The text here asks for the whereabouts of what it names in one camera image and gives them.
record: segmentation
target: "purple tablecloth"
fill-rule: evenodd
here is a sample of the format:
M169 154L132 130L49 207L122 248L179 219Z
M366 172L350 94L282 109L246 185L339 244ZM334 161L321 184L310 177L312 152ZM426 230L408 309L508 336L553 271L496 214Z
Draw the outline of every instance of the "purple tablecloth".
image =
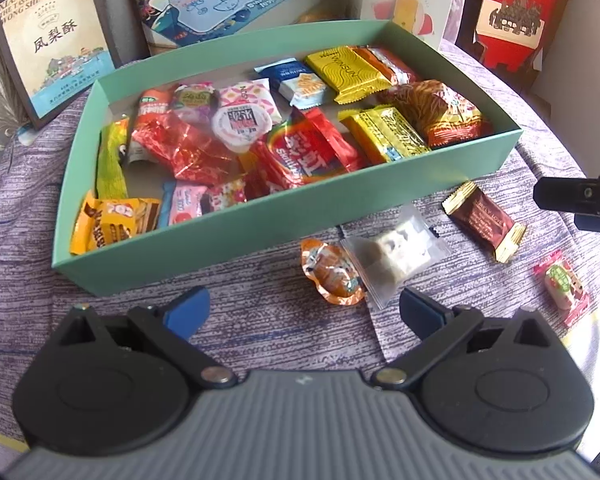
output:
M453 256L410 281L448 306L471 304L487 316L538 308L592 384L600 406L600 234L579 232L573 216L538 210L538 176L582 176L569 153L529 106L501 81L449 43L442 53L484 88L524 128L501 170L480 186L529 229L512 264L495 264L446 218L440 204L450 190L416 206L449 243ZM327 306L299 267L296 242L250 254L173 280L111 298L92 298L50 270L62 175L85 97L46 127L28 148L12 144L0 166L0 468L24 446L10 399L18 378L50 331L75 303L100 314L138 304L164 304L193 285L212 297L211 316L192 342L236 371L248 368L353 368L370 371L416 344L400 322L396 303L370 314L364 304ZM342 226L345 235L377 235L394 225L397 209ZM317 234L335 241L340 230ZM551 300L532 275L548 251L562 248L592 293L592 316L567 335ZM600 414L581 452L600 450Z

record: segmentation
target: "gray gripper base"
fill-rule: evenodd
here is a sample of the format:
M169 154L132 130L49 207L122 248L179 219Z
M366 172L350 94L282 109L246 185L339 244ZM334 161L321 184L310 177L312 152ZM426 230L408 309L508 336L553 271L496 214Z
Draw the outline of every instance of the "gray gripper base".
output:
M600 479L575 453L535 461L485 458L449 444L409 397L355 371L255 371L204 393L149 446L106 458L37 448L9 480L580 480Z

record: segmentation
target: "blue snack package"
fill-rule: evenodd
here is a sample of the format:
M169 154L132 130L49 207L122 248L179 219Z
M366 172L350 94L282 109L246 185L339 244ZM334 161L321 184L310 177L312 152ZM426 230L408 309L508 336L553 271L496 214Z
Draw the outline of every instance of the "blue snack package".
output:
M294 57L256 67L255 71L268 77L273 89L300 110L319 106L330 98L330 88L307 65Z
M157 229L169 226L169 215L171 213L171 203L173 202L173 192L176 189L176 181L170 180L162 184L162 205L158 215Z

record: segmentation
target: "teal box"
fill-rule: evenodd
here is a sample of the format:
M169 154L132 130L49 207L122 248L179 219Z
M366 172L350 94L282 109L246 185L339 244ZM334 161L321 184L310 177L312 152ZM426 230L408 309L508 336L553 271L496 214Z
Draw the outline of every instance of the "teal box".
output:
M100 129L110 105L196 74L259 59L292 57L343 44L378 44L423 78L439 79L467 97L496 134L280 192L100 248L81 256L69 244L84 195L94 188ZM188 46L116 70L91 89L62 184L52 267L97 295L108 296L236 256L301 238L497 171L522 130L459 69L391 22L291 25Z

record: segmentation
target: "snack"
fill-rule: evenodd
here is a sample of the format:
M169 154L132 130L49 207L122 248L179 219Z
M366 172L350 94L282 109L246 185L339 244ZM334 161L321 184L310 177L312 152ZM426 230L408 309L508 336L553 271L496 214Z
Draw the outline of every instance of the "snack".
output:
M194 186L188 182L178 181L173 191L169 225L202 216L201 200L206 190L205 186Z
M171 215L171 204L173 203L173 192L176 189L176 181L170 180L162 184L162 205L158 215L158 229L169 226L169 216Z
M171 110L189 124L209 124L211 121L212 83L179 86L171 100Z
M358 46L353 49L369 65L377 68L392 85L408 85L420 81L418 75L385 48Z
M398 86L382 92L378 98L398 108L430 148L493 133L491 123L474 104L440 81Z
M213 135L180 120L168 112L139 130L133 139L179 180L217 186L237 171L235 154Z
M474 182L465 182L443 203L445 213L471 238L506 264L518 250L526 226L514 222Z
M258 105L271 116L273 124L280 124L282 116L273 100L269 88L269 79L257 79L256 81L243 81L235 85L222 88L218 91L219 106L231 105Z
M562 313L566 326L571 326L588 309L589 293L584 290L569 261L558 249L534 266L535 275L544 276L544 286Z
M250 103L219 108L212 120L216 137L234 153L248 152L272 127L271 116L265 109Z
M323 50L306 57L306 63L338 95L335 101L344 105L360 101L385 90L391 82L348 46Z
M296 108L306 110L326 101L328 86L307 65L294 57L259 66L255 71L268 77L273 89Z
M395 229L373 239L348 237L341 245L366 286L366 303L372 310L385 308L405 280L450 254L411 204L402 207Z
M347 253L338 245L309 238L300 242L302 271L331 304L355 305L365 292Z
M152 121L158 120L158 118L167 113L172 95L173 88L167 90L151 88L145 91L140 97L138 114L136 116L136 122L134 123L134 131L144 128ZM126 158L129 163L135 162L136 160L150 160L151 162L155 162L148 151L133 138L131 139L131 142L129 142Z
M202 197L202 211L203 213L222 211L245 202L247 202L246 182L243 178L236 178L209 189Z
M126 146L129 118L105 126L100 133L96 190L99 199L126 198L126 181L120 166L120 147Z
M78 212L70 252L83 254L151 231L159 209L160 201L152 198L98 200L89 191Z
M413 127L394 107L354 110L342 119L342 124L349 129L373 164L430 152Z
M272 192L347 172L324 134L296 108L287 122L258 140L251 151Z

